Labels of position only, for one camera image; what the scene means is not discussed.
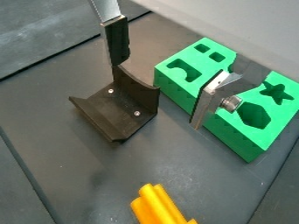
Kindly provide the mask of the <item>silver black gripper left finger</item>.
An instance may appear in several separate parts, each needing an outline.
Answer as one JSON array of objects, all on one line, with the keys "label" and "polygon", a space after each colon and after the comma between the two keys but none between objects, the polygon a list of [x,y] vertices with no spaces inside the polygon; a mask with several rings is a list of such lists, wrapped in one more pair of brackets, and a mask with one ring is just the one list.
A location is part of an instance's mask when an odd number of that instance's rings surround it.
[{"label": "silver black gripper left finger", "polygon": [[128,20],[118,9],[117,0],[87,0],[95,14],[99,35],[105,39],[113,78],[121,73],[119,64],[129,58]]}]

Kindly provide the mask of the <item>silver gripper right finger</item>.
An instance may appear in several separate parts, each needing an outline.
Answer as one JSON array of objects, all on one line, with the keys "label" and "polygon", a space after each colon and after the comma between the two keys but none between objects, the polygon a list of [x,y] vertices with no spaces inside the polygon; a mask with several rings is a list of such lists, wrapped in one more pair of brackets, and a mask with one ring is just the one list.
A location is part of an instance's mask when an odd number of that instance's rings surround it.
[{"label": "silver gripper right finger", "polygon": [[253,61],[234,62],[230,70],[230,73],[220,70],[200,89],[189,120],[194,129],[206,122],[217,108],[232,113],[241,102],[236,94],[257,87],[270,72]]}]

